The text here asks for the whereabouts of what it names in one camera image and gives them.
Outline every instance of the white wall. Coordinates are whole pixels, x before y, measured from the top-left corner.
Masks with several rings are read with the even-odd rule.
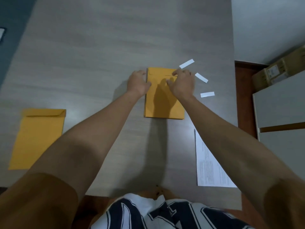
[[[235,60],[270,64],[305,44],[305,0],[232,0]]]

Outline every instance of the hand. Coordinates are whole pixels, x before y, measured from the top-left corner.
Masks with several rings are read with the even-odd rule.
[[[145,71],[134,71],[127,82],[127,92],[134,93],[138,98],[145,95],[151,86],[151,82],[144,81]]]
[[[193,96],[195,88],[195,78],[194,73],[189,70],[177,69],[172,75],[177,75],[177,79],[173,82],[171,80],[166,80],[171,92],[178,99],[188,99]]]

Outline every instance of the person's right hand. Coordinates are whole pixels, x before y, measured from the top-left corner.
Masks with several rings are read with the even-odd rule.
[[[195,75],[189,70],[177,69],[172,75],[177,75],[175,82],[166,80],[171,92],[178,99],[188,99],[193,96],[195,88]]]

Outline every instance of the forearm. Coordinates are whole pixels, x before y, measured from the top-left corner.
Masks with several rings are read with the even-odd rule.
[[[72,186],[81,199],[138,99],[138,95],[127,92],[72,127],[44,152],[28,173],[54,175]]]
[[[261,214],[264,195],[272,185],[280,179],[298,179],[262,143],[220,118],[194,96],[179,101],[209,150]]]

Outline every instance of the manila envelope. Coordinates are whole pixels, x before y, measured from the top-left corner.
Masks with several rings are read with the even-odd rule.
[[[144,107],[145,117],[184,119],[184,108],[176,97],[171,93],[166,79],[173,82],[177,76],[172,73],[176,69],[149,67],[147,81],[152,83],[146,94]]]
[[[9,169],[29,169],[63,133],[65,109],[24,109]]]

